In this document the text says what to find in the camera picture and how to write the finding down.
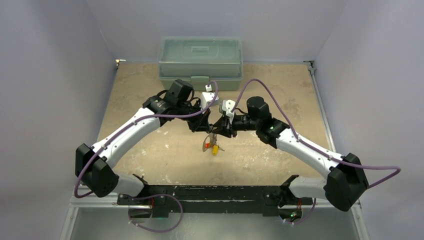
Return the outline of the metal keyring with keys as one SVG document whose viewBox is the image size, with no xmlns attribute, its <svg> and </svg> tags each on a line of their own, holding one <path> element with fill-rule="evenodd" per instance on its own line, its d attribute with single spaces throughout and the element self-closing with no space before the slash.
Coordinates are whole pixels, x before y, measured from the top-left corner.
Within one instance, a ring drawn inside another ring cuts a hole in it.
<svg viewBox="0 0 424 240">
<path fill-rule="evenodd" d="M 205 147 L 206 143 L 210 143 L 209 148 Z M 202 143 L 202 152 L 205 153 L 207 151 L 210 150 L 210 152 L 212 153 L 212 147 L 213 145 L 218 145 L 218 141 L 217 141 L 217 135 L 213 134 L 213 133 L 209 133 L 206 138 L 204 139 L 203 143 Z M 219 151 L 224 152 L 225 150 L 219 146 Z"/>
</svg>

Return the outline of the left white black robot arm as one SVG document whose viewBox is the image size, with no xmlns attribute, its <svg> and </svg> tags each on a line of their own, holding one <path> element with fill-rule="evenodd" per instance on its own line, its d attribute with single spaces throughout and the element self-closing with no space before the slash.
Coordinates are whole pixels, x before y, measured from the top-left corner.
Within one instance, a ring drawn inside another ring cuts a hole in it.
<svg viewBox="0 0 424 240">
<path fill-rule="evenodd" d="M 174 119 L 186 121 L 193 132 L 209 132 L 210 107 L 218 102 L 218 83 L 210 81 L 197 102 L 194 87 L 181 79 L 169 89 L 149 97 L 142 107 L 117 130 L 92 145 L 81 144 L 75 152 L 77 181 L 74 196 L 78 199 L 94 194 L 99 198 L 110 193 L 129 196 L 138 205 L 146 203 L 149 191 L 146 182 L 136 174 L 114 172 L 121 158 L 139 141 Z"/>
</svg>

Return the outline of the yellow key tag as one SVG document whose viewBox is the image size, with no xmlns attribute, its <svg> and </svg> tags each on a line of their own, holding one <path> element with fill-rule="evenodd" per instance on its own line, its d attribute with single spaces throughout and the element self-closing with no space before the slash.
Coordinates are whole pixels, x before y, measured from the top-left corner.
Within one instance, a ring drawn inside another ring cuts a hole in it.
<svg viewBox="0 0 424 240">
<path fill-rule="evenodd" d="M 211 150 L 211 154 L 213 156 L 216 156 L 218 154 L 219 150 L 220 150 L 220 147 L 217 144 L 214 144 L 213 147 L 212 147 L 212 150 Z"/>
</svg>

